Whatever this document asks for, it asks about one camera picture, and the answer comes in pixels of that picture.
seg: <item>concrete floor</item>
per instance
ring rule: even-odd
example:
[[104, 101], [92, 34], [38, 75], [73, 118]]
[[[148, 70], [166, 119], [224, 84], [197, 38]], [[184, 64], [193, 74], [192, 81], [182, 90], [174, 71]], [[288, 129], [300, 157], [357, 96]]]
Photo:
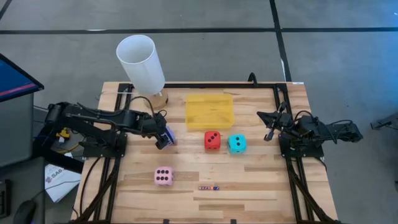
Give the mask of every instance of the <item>concrete floor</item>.
[[[282, 28], [398, 27], [398, 2], [276, 0]], [[0, 30], [273, 27], [266, 0], [12, 0]], [[96, 106], [105, 81], [127, 81], [115, 56], [129, 34], [0, 35], [0, 52], [45, 85], [35, 104]], [[149, 34], [168, 81], [282, 81], [273, 32]], [[398, 223], [398, 132], [369, 123], [398, 111], [398, 32], [283, 33], [292, 80], [305, 82], [324, 122], [352, 119], [364, 139], [325, 144], [328, 177], [345, 223]], [[46, 223], [66, 222], [76, 191], [47, 200]]]

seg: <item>wood grain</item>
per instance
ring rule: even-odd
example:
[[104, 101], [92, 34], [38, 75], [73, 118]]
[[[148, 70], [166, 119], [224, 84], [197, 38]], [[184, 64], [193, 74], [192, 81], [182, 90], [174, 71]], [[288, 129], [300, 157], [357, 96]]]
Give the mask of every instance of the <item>wood grain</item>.
[[[113, 110], [118, 82], [104, 84], [99, 109]], [[288, 83], [292, 111], [310, 110], [304, 85]], [[274, 95], [268, 89], [167, 89], [167, 123], [178, 144], [156, 149], [153, 139], [128, 135], [126, 155], [121, 161], [112, 223], [295, 223], [286, 164], [276, 139], [265, 142], [268, 132], [257, 111], [275, 111]], [[207, 153], [203, 147], [206, 130], [190, 130], [185, 125], [185, 99], [192, 93], [229, 93], [234, 100], [235, 124], [221, 133], [221, 149]], [[141, 99], [131, 109], [149, 112]], [[244, 134], [248, 149], [243, 155], [229, 155], [226, 142], [230, 134]], [[94, 159], [85, 162], [84, 180]], [[315, 159], [303, 160], [308, 187], [313, 197], [332, 218], [337, 218], [325, 168]], [[91, 202], [98, 191], [103, 159], [93, 169], [83, 204]], [[173, 186], [154, 185], [158, 166], [172, 166]], [[199, 190], [201, 186], [219, 186], [219, 191]], [[78, 210], [81, 186], [76, 197]], [[302, 196], [300, 205], [305, 211]], [[104, 218], [108, 196], [104, 197]]]

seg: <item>small colored cube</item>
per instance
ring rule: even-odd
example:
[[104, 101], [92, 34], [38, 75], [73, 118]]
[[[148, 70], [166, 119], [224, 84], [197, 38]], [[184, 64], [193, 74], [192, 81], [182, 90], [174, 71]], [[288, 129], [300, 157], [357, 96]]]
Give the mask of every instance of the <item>small colored cube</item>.
[[217, 131], [207, 131], [205, 133], [205, 149], [220, 149], [221, 135]]
[[228, 149], [231, 154], [244, 153], [246, 146], [246, 138], [243, 134], [233, 134], [228, 138]]
[[173, 185], [173, 168], [168, 166], [161, 166], [155, 170], [155, 184], [156, 185]]

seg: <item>white plastic cylinder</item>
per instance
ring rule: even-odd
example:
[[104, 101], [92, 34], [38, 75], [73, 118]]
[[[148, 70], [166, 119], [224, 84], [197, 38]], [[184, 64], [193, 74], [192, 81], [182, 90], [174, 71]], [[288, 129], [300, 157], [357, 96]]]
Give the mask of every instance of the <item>white plastic cylinder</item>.
[[145, 35], [129, 36], [119, 43], [116, 55], [140, 94], [155, 95], [163, 89], [163, 70], [151, 38]]

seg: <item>yellow plastic container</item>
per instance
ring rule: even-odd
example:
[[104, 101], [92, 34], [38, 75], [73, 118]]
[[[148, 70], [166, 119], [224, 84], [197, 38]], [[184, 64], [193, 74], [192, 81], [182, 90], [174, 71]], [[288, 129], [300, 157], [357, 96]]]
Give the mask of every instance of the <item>yellow plastic container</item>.
[[232, 127], [234, 124], [232, 95], [188, 95], [185, 122], [188, 128]]

